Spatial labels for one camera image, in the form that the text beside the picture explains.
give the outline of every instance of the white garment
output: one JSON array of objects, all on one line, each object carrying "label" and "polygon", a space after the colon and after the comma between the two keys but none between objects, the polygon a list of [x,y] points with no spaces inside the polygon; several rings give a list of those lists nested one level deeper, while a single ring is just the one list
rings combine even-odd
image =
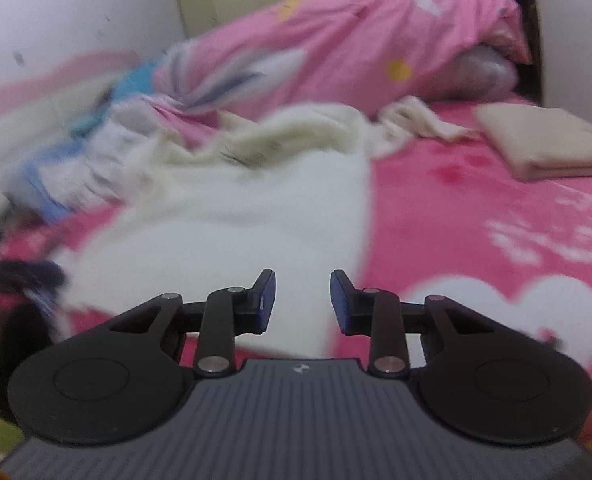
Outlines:
[{"label": "white garment", "polygon": [[45,164],[38,174],[52,199],[71,208],[126,200],[135,191],[133,172],[170,136],[148,103],[138,98],[118,103],[80,155]]},{"label": "white garment", "polygon": [[378,114],[380,128],[369,141],[371,158],[384,158],[404,149],[415,137],[438,137],[455,142],[477,132],[457,124],[445,123],[418,97],[408,96],[386,106]]},{"label": "white garment", "polygon": [[[344,269],[356,279],[362,261],[371,209],[365,143],[373,127],[344,105],[284,108],[242,126],[237,142],[235,133],[223,134],[215,146],[247,160],[250,146],[280,151],[269,149],[274,132],[285,152],[249,168],[197,164],[218,160],[218,150],[161,145],[140,174],[151,185],[80,255],[65,304],[115,315],[165,292],[202,301],[219,288],[251,286],[269,268],[277,294],[268,332],[238,341],[269,354],[329,354],[330,273]],[[305,145],[321,148],[303,153]]]}]

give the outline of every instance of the wall stain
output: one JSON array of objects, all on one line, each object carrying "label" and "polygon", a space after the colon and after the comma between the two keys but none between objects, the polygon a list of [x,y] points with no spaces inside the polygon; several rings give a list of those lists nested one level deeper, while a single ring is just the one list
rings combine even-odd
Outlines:
[{"label": "wall stain", "polygon": [[13,52],[14,54],[14,60],[16,61],[16,64],[18,66],[25,66],[25,57],[23,57],[23,54],[17,50],[15,50]]}]

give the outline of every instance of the dark clothing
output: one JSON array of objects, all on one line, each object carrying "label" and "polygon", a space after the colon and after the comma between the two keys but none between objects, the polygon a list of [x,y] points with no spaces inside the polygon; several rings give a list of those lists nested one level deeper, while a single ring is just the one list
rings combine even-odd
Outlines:
[{"label": "dark clothing", "polygon": [[7,385],[14,370],[52,344],[47,322],[35,304],[22,304],[9,314],[0,335],[0,418],[16,423],[7,400]]}]

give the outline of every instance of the bed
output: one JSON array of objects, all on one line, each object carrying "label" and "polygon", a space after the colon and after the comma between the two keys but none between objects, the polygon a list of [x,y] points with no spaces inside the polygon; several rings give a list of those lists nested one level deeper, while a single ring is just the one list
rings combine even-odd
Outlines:
[{"label": "bed", "polygon": [[[0,164],[0,189],[7,168],[16,163],[14,157],[44,139],[62,136],[65,119],[89,107],[123,73],[125,65],[119,64],[108,64],[91,81],[78,73],[76,82],[72,76],[66,84],[47,85],[38,101],[14,109],[20,104],[16,102],[0,116],[0,130],[21,123],[35,126],[31,132],[17,130],[16,140],[5,142],[4,149],[0,142],[9,162]],[[394,69],[394,76],[400,75],[400,66]],[[54,103],[65,105],[50,115],[50,123],[45,120],[45,106]],[[445,121],[478,128],[472,116],[475,105],[438,103],[432,108]],[[403,301],[422,302],[428,294],[444,294],[530,336],[556,341],[592,376],[592,178],[518,183],[482,138],[449,146],[417,139],[405,152],[372,162],[369,171],[369,202],[360,206],[365,212],[364,244],[352,250],[350,258],[357,262],[349,269],[355,283],[391,290]],[[324,186],[332,189],[332,181],[320,184]],[[108,206],[75,214],[52,227],[18,232],[1,247],[0,256],[35,259],[57,241],[65,249],[58,261],[67,268],[68,260],[85,251],[97,234],[111,229],[122,213],[120,206]],[[195,243],[191,233],[183,241]],[[322,268],[330,265],[319,263]],[[324,285],[332,270],[319,277],[322,285],[316,283],[317,287]],[[222,286],[231,285],[227,276],[218,279]],[[279,274],[279,288],[302,286],[290,280],[295,277]],[[189,288],[196,288],[191,276],[188,281]],[[144,294],[140,299],[149,298]],[[106,308],[97,309],[93,302],[84,310],[80,307],[69,313],[72,332],[108,316]],[[328,301],[282,311],[277,301],[275,311],[281,317],[269,330],[275,330],[272,337],[284,340],[270,344],[243,340],[239,359],[282,354],[365,358],[367,354],[365,340],[340,335]],[[412,360],[422,365],[417,343],[411,345]],[[191,361],[192,348],[190,341],[183,362]],[[592,440],[592,415],[584,439]]]}]

